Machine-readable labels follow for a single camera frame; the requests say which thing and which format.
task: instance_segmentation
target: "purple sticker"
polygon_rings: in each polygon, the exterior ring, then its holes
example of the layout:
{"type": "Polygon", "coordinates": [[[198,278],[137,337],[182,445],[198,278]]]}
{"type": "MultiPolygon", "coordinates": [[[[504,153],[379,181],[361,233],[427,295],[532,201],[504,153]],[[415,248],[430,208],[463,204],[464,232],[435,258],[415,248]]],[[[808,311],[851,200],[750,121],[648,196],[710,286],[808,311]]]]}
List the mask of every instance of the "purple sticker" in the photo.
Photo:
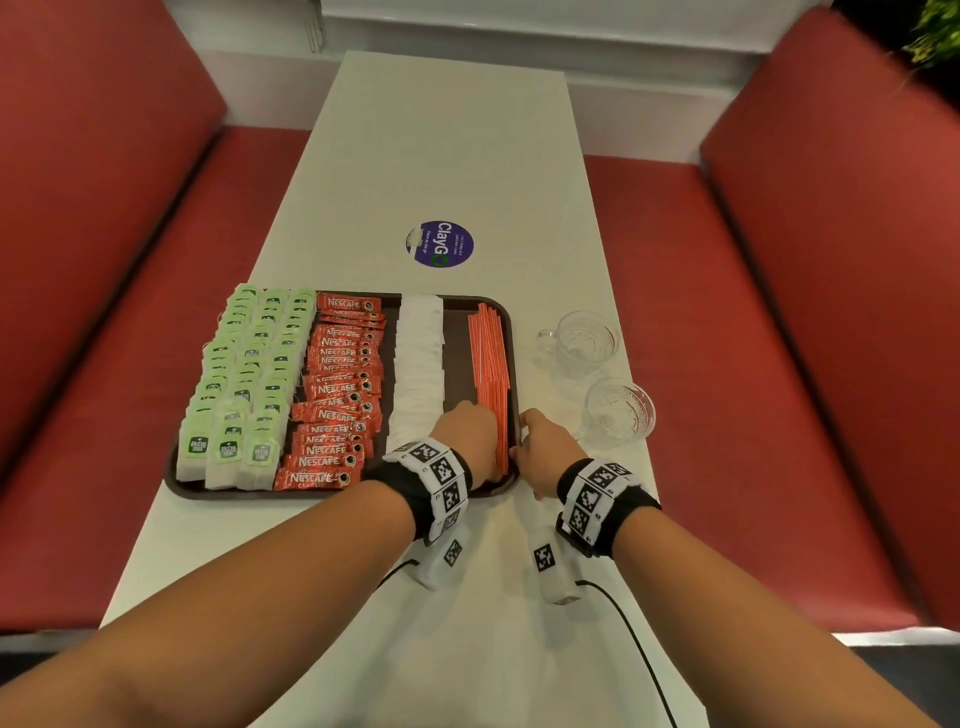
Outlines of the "purple sticker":
{"type": "Polygon", "coordinates": [[[407,253],[430,268],[452,268],[473,255],[473,236],[456,223],[433,220],[410,231],[407,253]]]}

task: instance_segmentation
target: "glass cup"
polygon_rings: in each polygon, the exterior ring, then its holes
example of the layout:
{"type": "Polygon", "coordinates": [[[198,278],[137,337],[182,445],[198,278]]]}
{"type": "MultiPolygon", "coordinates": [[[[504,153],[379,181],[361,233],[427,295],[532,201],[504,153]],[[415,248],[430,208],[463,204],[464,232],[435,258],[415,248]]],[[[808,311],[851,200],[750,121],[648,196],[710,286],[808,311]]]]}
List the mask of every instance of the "glass cup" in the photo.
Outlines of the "glass cup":
{"type": "Polygon", "coordinates": [[[642,440],[654,430],[657,410],[650,396],[625,379],[600,379],[587,392],[577,440],[612,449],[642,440]]]}
{"type": "Polygon", "coordinates": [[[620,346],[620,334],[599,314],[573,311],[556,328],[545,328],[537,334],[537,342],[554,356],[561,374],[579,378],[613,358],[620,346]]]}

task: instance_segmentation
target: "red backrest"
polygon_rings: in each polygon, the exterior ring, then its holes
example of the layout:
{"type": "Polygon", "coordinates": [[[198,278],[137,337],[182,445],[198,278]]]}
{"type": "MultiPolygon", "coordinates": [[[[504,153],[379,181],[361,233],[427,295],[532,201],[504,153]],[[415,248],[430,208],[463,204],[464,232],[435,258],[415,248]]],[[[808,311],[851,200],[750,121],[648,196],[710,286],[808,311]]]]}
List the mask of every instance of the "red backrest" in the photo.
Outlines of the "red backrest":
{"type": "Polygon", "coordinates": [[[960,628],[960,116],[815,9],[702,152],[934,618],[960,628]]]}
{"type": "Polygon", "coordinates": [[[0,4],[0,464],[225,112],[161,0],[0,4]]]}

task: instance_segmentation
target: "red seat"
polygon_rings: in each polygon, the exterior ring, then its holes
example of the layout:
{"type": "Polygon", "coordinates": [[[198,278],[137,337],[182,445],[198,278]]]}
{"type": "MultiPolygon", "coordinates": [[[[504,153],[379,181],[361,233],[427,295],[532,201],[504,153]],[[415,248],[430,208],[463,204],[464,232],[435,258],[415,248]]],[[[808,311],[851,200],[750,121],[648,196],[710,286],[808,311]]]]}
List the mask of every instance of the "red seat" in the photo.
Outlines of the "red seat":
{"type": "Polygon", "coordinates": [[[0,492],[0,632],[95,627],[307,132],[227,128],[0,492]]]}
{"type": "Polygon", "coordinates": [[[960,117],[818,8],[703,152],[935,622],[960,629],[960,117]]]}
{"type": "Polygon", "coordinates": [[[0,469],[227,109],[160,0],[0,8],[0,469]]]}
{"type": "Polygon", "coordinates": [[[828,630],[918,624],[699,171],[587,172],[664,510],[828,630]]]}

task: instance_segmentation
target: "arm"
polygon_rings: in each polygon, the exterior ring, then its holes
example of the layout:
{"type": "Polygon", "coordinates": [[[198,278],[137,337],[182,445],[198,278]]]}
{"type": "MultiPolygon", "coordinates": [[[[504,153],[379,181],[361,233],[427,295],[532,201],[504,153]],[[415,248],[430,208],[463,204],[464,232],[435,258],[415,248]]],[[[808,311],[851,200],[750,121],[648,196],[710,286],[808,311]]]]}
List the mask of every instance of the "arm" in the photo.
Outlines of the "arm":
{"type": "MultiPolygon", "coordinates": [[[[432,436],[479,477],[490,410],[432,436]]],[[[0,690],[0,725],[245,726],[326,652],[414,538],[406,500],[365,481],[187,574],[0,690]]]]}
{"type": "MultiPolygon", "coordinates": [[[[538,498],[587,457],[539,411],[513,453],[538,498]]],[[[936,728],[831,635],[662,512],[639,508],[613,540],[613,560],[681,675],[731,725],[763,728],[936,728]]]]}

